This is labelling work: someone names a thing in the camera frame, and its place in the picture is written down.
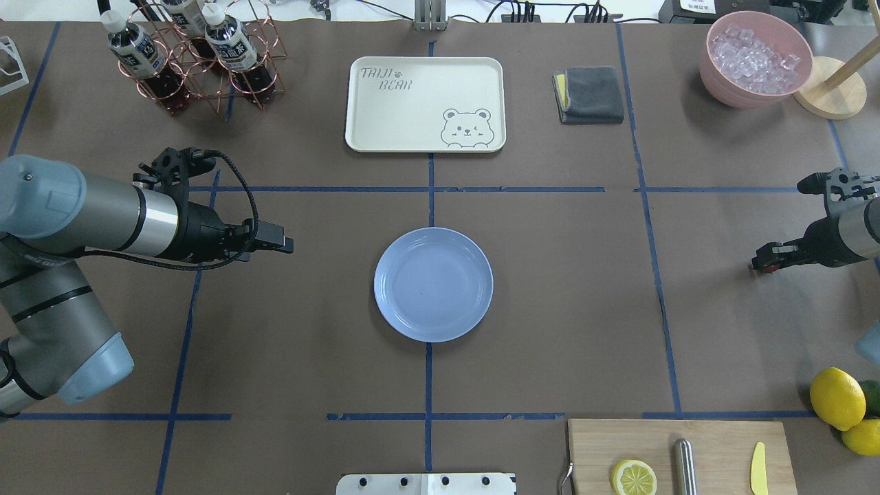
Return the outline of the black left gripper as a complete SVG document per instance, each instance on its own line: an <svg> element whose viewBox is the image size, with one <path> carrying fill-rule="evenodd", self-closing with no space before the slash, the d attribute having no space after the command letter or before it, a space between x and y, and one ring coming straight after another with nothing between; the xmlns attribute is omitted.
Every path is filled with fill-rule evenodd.
<svg viewBox="0 0 880 495"><path fill-rule="evenodd" d="M213 171L221 159L238 179L248 201L252 217L241 225L224 223L216 211L189 200L190 179ZM294 241L276 223L259 221L259 213L248 183L233 161L216 150L166 148L150 165L139 166L139 182L159 186L159 191L174 201L178 210L175 234L168 247L156 254L158 259L173 262L232 262L258 251L283 254L294 252Z"/></svg>

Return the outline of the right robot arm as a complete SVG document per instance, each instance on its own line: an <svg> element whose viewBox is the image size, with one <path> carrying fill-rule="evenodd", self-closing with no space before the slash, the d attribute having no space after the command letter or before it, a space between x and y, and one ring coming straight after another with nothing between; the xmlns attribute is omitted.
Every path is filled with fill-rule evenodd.
<svg viewBox="0 0 880 495"><path fill-rule="evenodd" d="M842 167L812 173L799 181L799 193L822 195L826 216L812 222L800 239L762 245L751 260L752 269L768 274L796 265L844 267L877 258L877 182L877 176L861 175Z"/></svg>

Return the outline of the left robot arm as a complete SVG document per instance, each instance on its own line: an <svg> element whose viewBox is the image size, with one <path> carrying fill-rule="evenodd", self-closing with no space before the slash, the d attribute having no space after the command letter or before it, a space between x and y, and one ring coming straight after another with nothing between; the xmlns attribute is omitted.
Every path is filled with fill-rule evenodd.
<svg viewBox="0 0 880 495"><path fill-rule="evenodd" d="M223 160L252 214L226 223L191 201L190 181ZM2 341L2 420L48 397L78 404L134 369L78 266L106 256L180 272L204 272L251 253L290 254L282 226L259 217L233 161L215 150L167 148L130 183L32 155L2 161L2 307L16 327Z"/></svg>

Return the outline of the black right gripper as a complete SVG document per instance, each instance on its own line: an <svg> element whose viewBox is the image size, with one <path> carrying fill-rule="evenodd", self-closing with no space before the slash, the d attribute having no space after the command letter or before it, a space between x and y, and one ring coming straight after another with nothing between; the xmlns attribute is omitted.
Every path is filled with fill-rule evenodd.
<svg viewBox="0 0 880 495"><path fill-rule="evenodd" d="M820 264L842 267L878 257L878 176L838 167L799 181L802 194L822 195L826 216L812 222L802 238L770 242L756 250L751 269L774 273L783 267Z"/></svg>

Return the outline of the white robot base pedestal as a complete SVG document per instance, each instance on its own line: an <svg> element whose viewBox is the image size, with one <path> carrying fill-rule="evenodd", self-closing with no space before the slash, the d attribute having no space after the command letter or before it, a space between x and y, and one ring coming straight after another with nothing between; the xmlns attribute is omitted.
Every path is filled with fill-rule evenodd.
<svg viewBox="0 0 880 495"><path fill-rule="evenodd" d="M516 494L516 476L502 472L349 474L336 494Z"/></svg>

